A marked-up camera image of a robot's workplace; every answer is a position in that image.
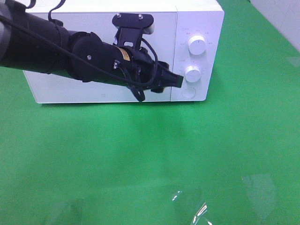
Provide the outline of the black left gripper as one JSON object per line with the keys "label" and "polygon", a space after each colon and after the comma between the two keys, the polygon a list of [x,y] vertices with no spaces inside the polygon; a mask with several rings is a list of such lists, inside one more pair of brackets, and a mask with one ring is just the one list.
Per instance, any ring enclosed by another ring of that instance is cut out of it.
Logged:
{"label": "black left gripper", "polygon": [[140,47],[138,51],[131,47],[121,48],[116,45],[104,44],[100,68],[110,74],[138,83],[153,82],[148,86],[138,86],[114,80],[118,85],[129,89],[151,90],[162,93],[165,87],[181,88],[183,76],[169,71],[169,65],[159,61],[155,55],[153,60],[148,50]]}

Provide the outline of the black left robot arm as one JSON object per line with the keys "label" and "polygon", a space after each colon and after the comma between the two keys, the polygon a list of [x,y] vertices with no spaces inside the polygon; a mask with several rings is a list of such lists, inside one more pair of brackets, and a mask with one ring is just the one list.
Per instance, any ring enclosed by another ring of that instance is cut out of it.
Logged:
{"label": "black left robot arm", "polygon": [[144,91],[161,93],[166,87],[181,87],[183,77],[159,61],[144,34],[151,34],[150,14],[118,13],[115,42],[108,44],[91,32],[71,31],[60,20],[42,19],[27,12],[35,1],[24,5],[15,0],[0,4],[0,64],[42,74],[126,86],[139,100]]}

